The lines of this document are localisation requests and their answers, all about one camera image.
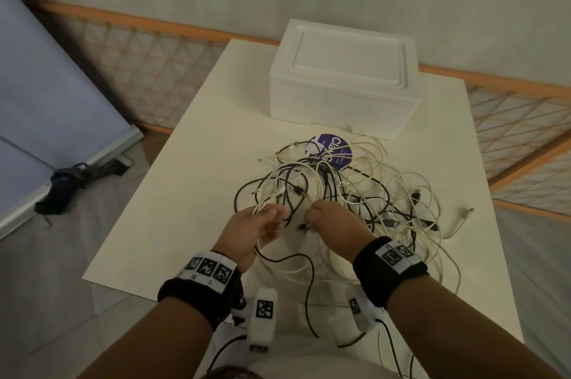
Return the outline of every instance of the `left hand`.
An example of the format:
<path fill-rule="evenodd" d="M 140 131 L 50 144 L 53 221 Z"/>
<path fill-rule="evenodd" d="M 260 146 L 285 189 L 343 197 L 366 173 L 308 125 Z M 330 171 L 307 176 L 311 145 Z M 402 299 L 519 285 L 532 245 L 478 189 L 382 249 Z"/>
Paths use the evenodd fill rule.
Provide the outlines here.
<path fill-rule="evenodd" d="M 253 247 L 260 241 L 263 247 L 279 238 L 284 228 L 287 209 L 280 204 L 268 204 L 252 214 L 254 206 L 236 212 L 226 223 L 212 251 L 235 261 L 244 274 L 256 259 Z"/>

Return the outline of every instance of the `hand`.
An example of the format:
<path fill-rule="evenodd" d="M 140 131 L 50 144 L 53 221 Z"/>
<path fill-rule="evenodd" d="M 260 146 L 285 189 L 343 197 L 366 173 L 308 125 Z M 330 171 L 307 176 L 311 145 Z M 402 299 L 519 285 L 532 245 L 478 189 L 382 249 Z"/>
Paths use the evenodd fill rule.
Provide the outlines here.
<path fill-rule="evenodd" d="M 337 202 L 314 202 L 305 213 L 305 223 L 319 233 L 334 253 L 351 263 L 375 239 L 357 214 Z"/>
<path fill-rule="evenodd" d="M 254 206 L 236 212 L 230 217 L 212 251 L 224 254 L 238 264 L 244 274 L 256 259 L 253 247 L 260 247 L 278 239 L 284 228 L 287 209 L 283 205 L 268 204 L 263 210 L 252 214 Z"/>

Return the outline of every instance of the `white styrofoam box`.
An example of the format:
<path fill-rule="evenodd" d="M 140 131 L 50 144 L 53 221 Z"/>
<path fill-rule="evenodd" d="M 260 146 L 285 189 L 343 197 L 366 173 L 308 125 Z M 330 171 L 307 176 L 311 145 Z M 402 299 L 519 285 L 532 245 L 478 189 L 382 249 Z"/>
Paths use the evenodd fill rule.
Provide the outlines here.
<path fill-rule="evenodd" d="M 290 20 L 269 72 L 270 116 L 394 139 L 420 102 L 408 36 Z"/>

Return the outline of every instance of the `wrist strap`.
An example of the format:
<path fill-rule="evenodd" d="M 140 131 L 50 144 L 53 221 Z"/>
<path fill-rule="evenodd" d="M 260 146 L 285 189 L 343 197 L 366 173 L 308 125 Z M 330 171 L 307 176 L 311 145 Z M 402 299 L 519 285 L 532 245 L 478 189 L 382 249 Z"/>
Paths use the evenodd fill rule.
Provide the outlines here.
<path fill-rule="evenodd" d="M 213 251 L 198 253 L 176 278 L 164 282 L 157 300 L 172 297 L 193 306 L 215 331 L 230 308 L 239 305 L 244 294 L 240 277 L 236 263 L 226 256 Z"/>
<path fill-rule="evenodd" d="M 388 236 L 367 244 L 355 257 L 353 270 L 370 301 L 383 308 L 404 280 L 428 275 L 428 267 L 420 257 Z"/>

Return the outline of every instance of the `forearm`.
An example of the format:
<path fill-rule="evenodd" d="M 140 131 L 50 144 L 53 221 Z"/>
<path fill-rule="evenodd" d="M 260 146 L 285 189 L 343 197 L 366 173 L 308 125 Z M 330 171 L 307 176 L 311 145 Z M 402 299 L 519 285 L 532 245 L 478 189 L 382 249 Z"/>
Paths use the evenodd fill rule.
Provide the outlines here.
<path fill-rule="evenodd" d="M 78 379 L 188 379 L 212 337 L 202 314 L 175 298 L 165 298 Z"/>
<path fill-rule="evenodd" d="M 517 339 L 430 276 L 401 283 L 387 311 L 433 379 L 561 379 Z"/>

